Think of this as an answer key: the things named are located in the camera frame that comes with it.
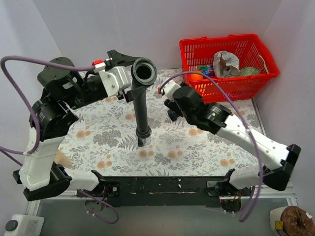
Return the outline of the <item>grey tee pipe fitting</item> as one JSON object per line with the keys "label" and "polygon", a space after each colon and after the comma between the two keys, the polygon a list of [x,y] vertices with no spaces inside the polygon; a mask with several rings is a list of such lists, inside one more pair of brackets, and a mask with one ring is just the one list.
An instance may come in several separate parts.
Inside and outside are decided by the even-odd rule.
{"label": "grey tee pipe fitting", "polygon": [[168,113],[168,116],[169,116],[169,118],[170,118],[170,120],[171,120],[172,122],[175,122],[175,121],[178,119],[178,117],[179,117],[179,116],[178,116],[174,111],[172,111],[172,110],[168,110],[167,113]]}

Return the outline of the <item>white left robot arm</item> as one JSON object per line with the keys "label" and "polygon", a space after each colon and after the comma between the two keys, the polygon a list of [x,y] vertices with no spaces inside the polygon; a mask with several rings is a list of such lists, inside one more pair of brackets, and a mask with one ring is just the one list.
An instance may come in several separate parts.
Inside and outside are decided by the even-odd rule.
{"label": "white left robot arm", "polygon": [[38,74],[43,93],[31,108],[30,139],[24,163],[13,176],[24,186],[28,201],[58,196],[66,190],[85,190],[101,196],[105,179],[97,171],[77,172],[55,163],[59,146],[78,120],[74,110],[115,96],[133,102],[139,146],[151,136],[146,89],[157,78],[157,69],[147,58],[108,52],[107,60],[96,60],[83,70],[65,57],[43,61]]}

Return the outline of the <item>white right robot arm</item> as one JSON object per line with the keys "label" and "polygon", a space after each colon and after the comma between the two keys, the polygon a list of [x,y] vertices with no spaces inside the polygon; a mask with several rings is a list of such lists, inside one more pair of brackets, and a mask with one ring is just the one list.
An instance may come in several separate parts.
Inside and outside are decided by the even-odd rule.
{"label": "white right robot arm", "polygon": [[172,121],[184,117],[188,124],[229,140],[254,156],[260,156],[262,168],[252,166],[229,170],[224,180],[209,184],[207,190],[211,195],[232,196],[260,183],[278,191],[286,189],[301,152],[299,146],[277,143],[256,130],[252,130],[251,138],[248,129],[230,109],[219,103],[205,104],[201,96],[188,86],[175,84],[159,92],[167,97],[164,104],[169,109],[168,115]]}

